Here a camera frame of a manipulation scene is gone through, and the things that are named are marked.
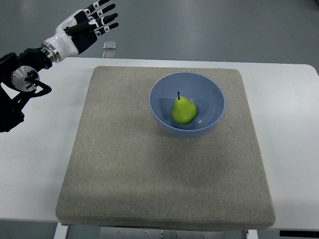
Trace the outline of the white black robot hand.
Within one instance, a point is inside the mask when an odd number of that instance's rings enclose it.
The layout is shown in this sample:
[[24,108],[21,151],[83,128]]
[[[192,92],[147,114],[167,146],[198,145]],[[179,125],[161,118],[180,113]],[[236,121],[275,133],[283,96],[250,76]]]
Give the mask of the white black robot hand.
[[75,11],[62,23],[55,34],[41,45],[41,51],[52,63],[59,63],[72,55],[79,55],[91,47],[100,36],[119,26],[114,20],[116,7],[107,0],[98,0],[84,9]]

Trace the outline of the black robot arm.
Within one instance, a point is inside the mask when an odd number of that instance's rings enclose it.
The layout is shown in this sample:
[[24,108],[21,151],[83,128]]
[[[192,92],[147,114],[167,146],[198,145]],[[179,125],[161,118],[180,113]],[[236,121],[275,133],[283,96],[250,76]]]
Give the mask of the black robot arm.
[[0,83],[18,94],[11,98],[0,89],[0,131],[9,132],[24,121],[22,109],[32,98],[49,94],[52,89],[40,81],[39,71],[49,69],[56,57],[43,48],[26,49],[20,55],[9,53],[0,59]]

